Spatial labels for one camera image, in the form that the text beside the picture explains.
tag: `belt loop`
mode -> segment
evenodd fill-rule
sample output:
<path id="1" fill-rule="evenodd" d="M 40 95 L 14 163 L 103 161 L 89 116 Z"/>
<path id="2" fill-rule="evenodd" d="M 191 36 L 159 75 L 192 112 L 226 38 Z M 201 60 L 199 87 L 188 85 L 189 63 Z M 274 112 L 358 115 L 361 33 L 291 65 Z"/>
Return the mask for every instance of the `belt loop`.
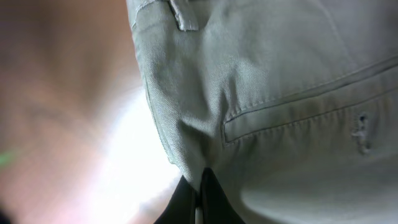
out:
<path id="1" fill-rule="evenodd" d="M 170 0 L 175 13 L 178 28 L 181 31 L 198 30 L 199 25 L 195 13 L 188 0 Z"/>

